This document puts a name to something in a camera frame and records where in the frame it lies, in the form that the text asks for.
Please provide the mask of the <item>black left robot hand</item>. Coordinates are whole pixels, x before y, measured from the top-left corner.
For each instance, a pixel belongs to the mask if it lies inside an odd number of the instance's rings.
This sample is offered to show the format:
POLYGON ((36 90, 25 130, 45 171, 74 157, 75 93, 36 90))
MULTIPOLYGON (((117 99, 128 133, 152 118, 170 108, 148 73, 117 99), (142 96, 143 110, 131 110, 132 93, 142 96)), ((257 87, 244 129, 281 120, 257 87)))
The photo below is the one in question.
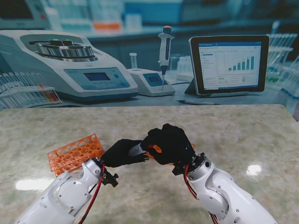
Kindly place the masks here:
POLYGON ((102 156, 101 161, 107 167, 117 168, 123 165, 130 165, 149 160, 145 154, 130 156, 129 151, 131 148, 141 143, 141 140, 121 139, 112 145, 102 156))

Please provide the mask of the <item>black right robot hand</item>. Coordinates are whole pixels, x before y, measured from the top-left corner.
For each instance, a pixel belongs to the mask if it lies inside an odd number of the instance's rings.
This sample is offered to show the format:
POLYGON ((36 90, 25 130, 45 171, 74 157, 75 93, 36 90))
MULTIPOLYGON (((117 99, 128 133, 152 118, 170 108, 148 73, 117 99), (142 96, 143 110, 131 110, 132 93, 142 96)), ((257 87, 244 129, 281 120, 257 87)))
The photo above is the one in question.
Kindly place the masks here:
POLYGON ((151 129, 140 146, 161 165, 168 163, 176 165, 180 162, 187 165, 196 157, 184 130, 168 123, 161 129, 151 129))

